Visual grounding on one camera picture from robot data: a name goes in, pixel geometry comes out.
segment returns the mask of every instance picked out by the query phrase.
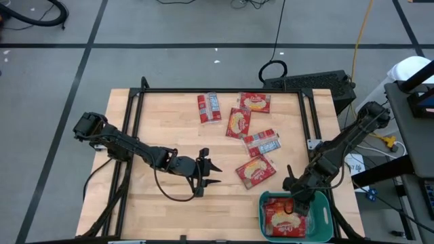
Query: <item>green bin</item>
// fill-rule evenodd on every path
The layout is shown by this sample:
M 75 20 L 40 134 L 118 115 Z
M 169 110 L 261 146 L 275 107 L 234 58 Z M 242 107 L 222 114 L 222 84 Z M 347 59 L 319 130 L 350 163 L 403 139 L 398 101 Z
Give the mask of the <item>green bin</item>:
M 327 197 L 319 191 L 315 192 L 315 200 L 311 202 L 307 232 L 305 238 L 268 237 L 265 235 L 262 204 L 270 197 L 291 197 L 290 192 L 264 192 L 259 198 L 259 227 L 262 235 L 275 243 L 325 243 L 333 236 L 332 214 Z

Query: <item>wooden tabletop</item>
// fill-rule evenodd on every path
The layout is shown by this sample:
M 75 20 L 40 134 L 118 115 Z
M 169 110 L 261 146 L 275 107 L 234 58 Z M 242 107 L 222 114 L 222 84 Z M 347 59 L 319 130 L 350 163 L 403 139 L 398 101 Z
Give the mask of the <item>wooden tabletop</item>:
M 122 127 L 128 89 L 113 89 L 108 101 L 108 122 Z M 178 155 L 192 158 L 203 147 L 210 149 L 209 158 L 223 172 L 212 172 L 210 179 L 221 180 L 205 188 L 205 195 L 186 203 L 166 199 L 157 188 L 153 170 L 134 157 L 130 190 L 123 222 L 122 239 L 178 240 L 186 235 L 189 240 L 249 240 L 262 241 L 258 227 L 258 197 L 266 191 L 282 191 L 282 182 L 288 176 L 290 164 L 296 177 L 307 166 L 307 149 L 304 142 L 300 107 L 296 94 L 271 94 L 271 113 L 252 113 L 249 134 L 266 129 L 279 132 L 280 149 L 267 155 L 275 162 L 277 173 L 246 190 L 235 169 L 250 160 L 240 140 L 225 136 L 231 107 L 236 106 L 238 94 L 218 94 L 222 121 L 201 125 L 197 109 L 198 94 L 145 94 L 138 137 L 152 146 L 177 148 Z M 339 134 L 329 90 L 314 90 L 315 105 L 323 140 L 331 140 Z M 305 100 L 310 128 L 309 103 Z M 134 119 L 133 106 L 129 134 Z M 97 152 L 92 171 L 107 160 L 105 151 Z M 83 234 L 98 218 L 107 204 L 114 163 L 99 171 L 90 181 L 83 204 L 77 234 Z M 344 218 L 364 236 L 350 173 L 345 168 L 344 182 L 333 190 L 337 208 Z M 169 195 L 188 198 L 191 189 L 185 178 L 158 172 L 161 186 Z M 117 208 L 113 212 L 111 231 L 114 233 Z

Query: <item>yellow connector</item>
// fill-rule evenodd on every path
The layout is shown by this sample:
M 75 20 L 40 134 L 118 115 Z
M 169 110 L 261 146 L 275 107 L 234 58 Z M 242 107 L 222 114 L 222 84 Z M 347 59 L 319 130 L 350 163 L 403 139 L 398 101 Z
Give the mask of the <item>yellow connector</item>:
M 386 146 L 388 148 L 392 148 L 393 145 L 395 145 L 396 142 L 396 136 L 390 136 L 390 137 L 383 137 L 381 138 L 384 142 L 386 142 Z

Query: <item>cracker package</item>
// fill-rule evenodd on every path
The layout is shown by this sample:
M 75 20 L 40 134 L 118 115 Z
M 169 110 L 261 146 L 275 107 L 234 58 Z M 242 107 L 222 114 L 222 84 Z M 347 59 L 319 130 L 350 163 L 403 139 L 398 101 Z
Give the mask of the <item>cracker package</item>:
M 197 104 L 199 106 L 201 123 L 215 123 L 222 120 L 217 94 L 215 92 L 198 95 Z
M 281 147 L 279 134 L 274 129 L 243 138 L 245 147 L 251 157 L 256 157 Z
M 270 113 L 271 96 L 250 92 L 239 93 L 239 108 L 250 109 L 254 112 Z
M 305 237 L 306 217 L 292 213 L 294 200 L 288 198 L 269 199 L 264 204 L 265 235 L 270 237 Z
M 272 160 L 264 155 L 256 157 L 235 170 L 247 189 L 263 182 L 276 173 Z
M 250 126 L 250 110 L 232 108 L 226 136 L 241 139 L 247 136 Z

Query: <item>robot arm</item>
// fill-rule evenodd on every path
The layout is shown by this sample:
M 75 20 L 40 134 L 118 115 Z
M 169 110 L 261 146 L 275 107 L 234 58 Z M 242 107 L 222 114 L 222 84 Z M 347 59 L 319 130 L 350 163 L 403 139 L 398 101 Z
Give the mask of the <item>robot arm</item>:
M 283 189 L 293 193 L 294 212 L 306 216 L 316 190 L 328 188 L 344 165 L 344 157 L 376 129 L 384 128 L 390 120 L 389 110 L 376 102 L 365 104 L 356 121 L 344 128 L 333 140 L 318 144 L 310 153 L 311 162 L 299 179 L 292 174 L 283 181 Z
M 219 180 L 202 180 L 202 177 L 210 175 L 210 171 L 219 171 L 212 164 L 211 159 L 206 159 L 209 154 L 208 148 L 199 151 L 196 160 L 190 157 L 177 157 L 178 151 L 174 148 L 165 148 L 162 146 L 149 146 L 119 131 L 115 126 L 107 123 L 104 115 L 97 113 L 84 113 L 79 122 L 74 127 L 75 138 L 80 142 L 89 141 L 91 147 L 95 145 L 104 145 L 107 147 L 108 157 L 118 161 L 128 161 L 133 155 L 143 158 L 144 162 L 156 170 L 184 176 L 191 182 L 197 179 L 201 182 L 196 197 L 203 196 L 203 187 L 208 184 L 219 182 Z

